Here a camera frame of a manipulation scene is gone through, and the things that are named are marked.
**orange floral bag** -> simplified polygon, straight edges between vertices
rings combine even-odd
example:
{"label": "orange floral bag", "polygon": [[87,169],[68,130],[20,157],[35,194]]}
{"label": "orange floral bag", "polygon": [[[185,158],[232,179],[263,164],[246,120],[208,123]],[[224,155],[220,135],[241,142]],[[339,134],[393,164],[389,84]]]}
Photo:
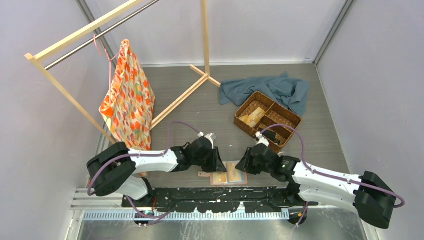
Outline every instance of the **orange floral bag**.
{"label": "orange floral bag", "polygon": [[154,104],[155,94],[130,41],[123,40],[113,81],[99,109],[112,136],[128,148],[150,150]]}

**blue cloth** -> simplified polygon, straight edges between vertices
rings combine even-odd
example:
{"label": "blue cloth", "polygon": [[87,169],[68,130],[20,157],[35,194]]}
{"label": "blue cloth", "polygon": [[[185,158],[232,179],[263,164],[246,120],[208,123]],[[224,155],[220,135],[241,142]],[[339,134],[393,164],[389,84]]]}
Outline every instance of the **blue cloth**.
{"label": "blue cloth", "polygon": [[261,92],[285,108],[302,116],[306,110],[309,82],[289,77],[287,72],[280,76],[260,76],[233,79],[221,82],[219,103],[233,102],[242,105],[254,93]]}

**black metal base plate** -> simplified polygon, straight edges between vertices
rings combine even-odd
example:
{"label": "black metal base plate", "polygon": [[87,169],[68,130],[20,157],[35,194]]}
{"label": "black metal base plate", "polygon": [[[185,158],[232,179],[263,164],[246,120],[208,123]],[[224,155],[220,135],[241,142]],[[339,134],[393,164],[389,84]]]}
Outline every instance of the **black metal base plate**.
{"label": "black metal base plate", "polygon": [[[148,204],[138,201],[134,204],[138,208],[151,208],[156,198],[155,207],[159,212],[174,209],[179,213],[192,213],[197,207],[200,213],[224,213],[236,211],[243,202],[246,213],[276,213],[281,208],[294,206],[284,197],[286,193],[285,188],[277,187],[159,187],[155,188]],[[317,202],[309,203],[309,206],[317,205]],[[131,208],[131,205],[122,198],[122,207]]]}

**wooden clothes rack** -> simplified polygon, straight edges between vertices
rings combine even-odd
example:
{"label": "wooden clothes rack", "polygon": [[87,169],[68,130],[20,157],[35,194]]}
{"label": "wooden clothes rack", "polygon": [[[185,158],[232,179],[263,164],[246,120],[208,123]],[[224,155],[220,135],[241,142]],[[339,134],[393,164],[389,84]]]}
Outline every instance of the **wooden clothes rack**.
{"label": "wooden clothes rack", "polygon": [[[132,17],[136,16],[137,14],[141,13],[145,9],[149,8],[153,4],[159,2],[159,0],[154,0],[147,4],[146,6],[140,8],[136,12],[130,14],[123,20],[119,21],[118,23],[114,24],[113,26],[109,27],[105,31],[103,31],[101,34],[98,34],[95,38],[91,38],[87,42],[83,43],[79,47],[75,48],[74,50],[70,51],[69,53],[65,54],[61,58],[57,59],[53,63],[49,64],[48,66],[44,67],[42,64],[42,61],[46,60],[47,58],[53,56],[54,54],[58,53],[60,50],[68,47],[72,43],[76,42],[77,40],[81,39],[82,37],[88,35],[89,33],[92,33],[97,28],[103,26],[104,24],[110,22],[111,20],[115,19],[120,14],[128,11],[130,8],[136,6],[137,4],[143,2],[144,0],[129,0],[122,4],[121,6],[118,6],[114,10],[106,13],[99,19],[93,21],[92,23],[86,25],[85,27],[81,28],[80,30],[72,33],[71,35],[65,37],[64,39],[60,40],[59,42],[53,44],[52,46],[48,47],[47,49],[41,51],[40,53],[36,54],[35,56],[31,53],[25,54],[25,57],[43,74],[47,77],[47,79],[106,137],[109,139],[111,143],[115,143],[116,141],[96,122],[96,120],[81,106],[81,104],[75,100],[75,98],[56,80],[56,78],[50,74],[49,69],[53,68],[57,64],[61,63],[65,59],[69,58],[73,54],[77,53],[79,50],[85,48],[86,46],[90,45],[94,42],[94,40],[101,38],[105,34],[109,33],[116,27],[120,26],[124,22],[128,21]],[[198,73],[201,77],[199,80],[197,80],[191,87],[189,87],[181,96],[179,96],[171,105],[169,105],[165,110],[163,110],[156,118],[153,119],[151,123],[150,129],[153,129],[156,127],[166,116],[168,116],[176,107],[178,107],[184,100],[186,100],[192,93],[194,93],[203,83],[206,81],[210,81],[215,86],[219,87],[221,84],[213,79],[211,77],[211,68],[210,68],[210,59],[209,59],[209,30],[208,30],[208,7],[207,7],[207,0],[200,0],[200,7],[201,7],[201,22],[202,22],[202,33],[203,33],[203,54],[204,54],[204,69],[205,72],[200,70],[199,68],[195,67],[194,65],[190,64],[190,68]]]}

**wicker basket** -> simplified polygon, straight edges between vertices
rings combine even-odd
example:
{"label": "wicker basket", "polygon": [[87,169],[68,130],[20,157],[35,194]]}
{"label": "wicker basket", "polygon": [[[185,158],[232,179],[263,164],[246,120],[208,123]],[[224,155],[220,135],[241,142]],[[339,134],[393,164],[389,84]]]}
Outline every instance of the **wicker basket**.
{"label": "wicker basket", "polygon": [[[265,110],[265,115],[254,127],[250,127],[240,120],[244,115],[249,116],[252,114],[257,108]],[[264,129],[273,124],[285,124],[297,129],[301,121],[302,119],[300,116],[258,91],[254,92],[252,96],[243,103],[234,116],[234,124],[252,138],[255,136],[255,133],[258,132],[259,128]],[[281,149],[283,149],[294,134],[292,130],[282,126],[273,127],[269,129],[269,131],[276,133],[276,139],[280,141],[279,144],[271,140],[269,141],[269,147],[276,153],[279,153]]]}

